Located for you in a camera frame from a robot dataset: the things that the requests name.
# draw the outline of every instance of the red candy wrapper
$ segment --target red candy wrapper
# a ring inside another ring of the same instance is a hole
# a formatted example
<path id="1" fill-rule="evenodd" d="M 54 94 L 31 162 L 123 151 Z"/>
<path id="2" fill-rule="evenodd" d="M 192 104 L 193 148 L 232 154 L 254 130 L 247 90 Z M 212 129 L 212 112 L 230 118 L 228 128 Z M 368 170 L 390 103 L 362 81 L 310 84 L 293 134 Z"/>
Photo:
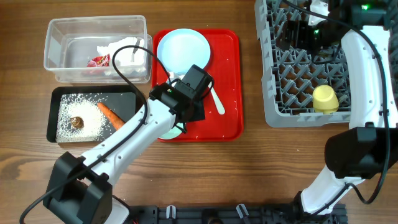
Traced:
<path id="1" fill-rule="evenodd" d="M 110 58 L 111 58 L 110 54 L 93 58 L 88 62 L 87 67 L 108 67 Z"/>

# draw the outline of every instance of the carrot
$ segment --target carrot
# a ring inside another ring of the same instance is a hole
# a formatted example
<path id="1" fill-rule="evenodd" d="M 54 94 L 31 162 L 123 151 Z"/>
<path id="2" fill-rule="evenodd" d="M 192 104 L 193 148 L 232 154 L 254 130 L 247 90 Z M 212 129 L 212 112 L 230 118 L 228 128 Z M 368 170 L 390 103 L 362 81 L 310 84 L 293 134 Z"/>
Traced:
<path id="1" fill-rule="evenodd" d="M 102 111 L 102 113 L 109 119 L 109 121 L 116 130 L 119 130 L 125 124 L 125 122 L 120 119 L 120 117 L 118 117 L 116 113 L 106 107 L 105 104 L 98 103 L 97 106 Z"/>

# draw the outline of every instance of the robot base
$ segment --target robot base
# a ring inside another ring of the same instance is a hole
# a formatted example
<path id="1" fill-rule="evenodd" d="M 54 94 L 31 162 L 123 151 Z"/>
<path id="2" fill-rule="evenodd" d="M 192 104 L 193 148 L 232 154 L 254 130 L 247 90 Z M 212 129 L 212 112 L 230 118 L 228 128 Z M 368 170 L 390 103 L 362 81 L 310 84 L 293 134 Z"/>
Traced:
<path id="1" fill-rule="evenodd" d="M 130 207 L 130 216 L 124 224 L 209 224 L 209 219 L 203 217 L 205 211 L 216 212 L 224 224 L 294 224 L 298 221 L 290 221 L 284 213 L 280 212 L 283 205 L 266 205 L 263 207 L 246 207 L 247 218 L 240 218 L 235 207 L 192 207 L 177 208 L 176 219 L 167 218 L 167 208 L 156 206 Z M 309 220 L 299 222 L 301 224 L 348 224 L 348 217 L 345 205 L 335 205 L 329 215 L 318 215 Z"/>

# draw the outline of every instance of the transparent container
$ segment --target transparent container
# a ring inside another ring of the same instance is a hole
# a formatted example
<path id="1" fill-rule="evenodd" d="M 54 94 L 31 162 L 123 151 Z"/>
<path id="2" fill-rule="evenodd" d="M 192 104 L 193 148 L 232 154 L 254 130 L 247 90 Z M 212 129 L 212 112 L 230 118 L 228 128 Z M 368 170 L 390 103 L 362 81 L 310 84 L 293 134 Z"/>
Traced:
<path id="1" fill-rule="evenodd" d="M 53 19 L 44 47 L 44 68 L 62 83 L 122 83 L 112 63 L 109 67 L 87 68 L 88 62 L 99 56 L 97 46 L 126 37 L 144 39 L 144 47 L 152 50 L 152 38 L 147 35 L 144 16 L 99 16 Z M 134 83 L 150 80 L 150 59 L 145 52 L 143 63 L 118 66 Z"/>

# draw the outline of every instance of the yellow cup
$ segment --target yellow cup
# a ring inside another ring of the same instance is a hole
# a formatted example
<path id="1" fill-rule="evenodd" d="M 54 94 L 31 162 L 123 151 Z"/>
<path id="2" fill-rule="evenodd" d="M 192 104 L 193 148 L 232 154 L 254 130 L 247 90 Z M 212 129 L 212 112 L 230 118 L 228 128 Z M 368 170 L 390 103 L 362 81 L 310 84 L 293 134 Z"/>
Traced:
<path id="1" fill-rule="evenodd" d="M 338 109 L 338 100 L 335 91 L 328 85 L 316 87 L 312 93 L 313 109 L 315 112 L 330 114 Z"/>

